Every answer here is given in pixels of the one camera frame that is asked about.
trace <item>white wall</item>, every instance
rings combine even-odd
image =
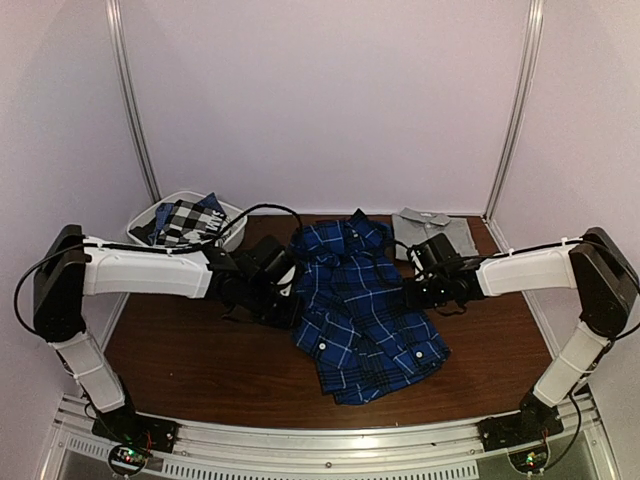
[[[163,192],[482,212],[528,0],[123,2]]]
[[[640,270],[640,3],[547,2],[537,71],[497,222],[512,246],[603,226]],[[560,345],[575,292],[536,294]],[[635,315],[631,323],[640,321]],[[640,469],[640,334],[592,386],[625,479]]]
[[[16,281],[66,223],[121,238],[148,203],[113,63],[102,0],[0,1],[2,478],[33,478],[60,395],[73,389],[53,352],[17,325]],[[113,306],[89,305],[98,336]]]

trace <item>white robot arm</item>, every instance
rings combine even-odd
[[[577,288],[581,321],[562,352],[520,404],[514,416],[479,423],[486,450],[562,430],[555,406],[597,365],[625,328],[637,295],[637,276],[602,229],[573,240],[492,257],[460,257],[446,236],[411,247],[417,274],[405,282],[405,302],[439,308],[508,292]],[[134,442],[141,432],[156,450],[171,451],[173,422],[138,415],[81,315],[83,295],[109,292],[164,293],[242,305],[254,320],[279,328],[297,324],[302,304],[290,293],[295,260],[273,237],[252,250],[229,254],[206,245],[163,250],[85,237],[67,226],[52,245],[51,260],[34,278],[34,328],[69,366],[89,395],[98,422],[94,433]]]
[[[139,415],[82,318],[82,298],[111,292],[182,295],[248,310],[256,323],[293,328],[302,301],[291,292],[295,260],[274,237],[229,253],[213,244],[137,247],[85,237],[66,226],[34,276],[34,330],[58,353],[89,396],[96,435],[171,451],[177,425]]]
[[[627,325],[638,295],[638,277],[601,228],[553,246],[486,257],[460,257],[446,236],[410,249],[416,277],[405,285],[406,303],[438,308],[455,301],[460,308],[509,292],[546,288],[577,289],[580,321],[555,360],[520,403],[520,412],[489,418],[478,427],[485,450],[540,438],[543,430],[562,431],[555,407],[587,377]]]

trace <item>blue plaid shirt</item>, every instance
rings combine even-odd
[[[323,392],[336,403],[368,403],[428,377],[449,357],[426,314],[404,304],[402,277],[384,255],[391,238],[388,225],[358,210],[307,226],[292,241],[304,266],[296,291],[306,304],[293,338],[316,360]]]

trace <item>white plastic basket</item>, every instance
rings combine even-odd
[[[139,238],[136,238],[134,235],[131,235],[131,230],[135,227],[144,227],[154,218],[156,218],[156,209],[160,206],[161,203],[175,203],[178,200],[185,200],[187,202],[198,203],[205,196],[195,192],[176,192],[168,197],[163,198],[158,203],[151,205],[144,212],[134,218],[129,225],[127,226],[127,235],[131,240],[133,240],[138,245],[149,246],[144,243]],[[220,202],[220,205],[224,209],[227,214],[227,219],[229,221],[236,218],[242,210],[234,207],[233,205],[229,205],[228,203]],[[232,252],[236,248],[240,246],[242,240],[244,239],[244,229],[247,226],[247,217],[244,217],[238,223],[231,227],[231,233],[227,233],[225,238],[223,239],[222,246],[228,252]]]

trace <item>brown wooden surface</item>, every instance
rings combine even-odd
[[[306,224],[319,218],[304,217]],[[373,217],[388,221],[388,217]],[[495,244],[470,219],[480,253]],[[265,234],[286,242],[291,217],[251,217],[245,246]],[[408,266],[401,268],[410,274]],[[107,348],[140,411],[255,427],[354,428],[413,425],[517,407],[550,361],[520,294],[469,305],[464,316],[430,312],[453,353],[419,384],[364,406],[320,393],[314,363],[289,332],[221,320],[217,302],[132,295]]]

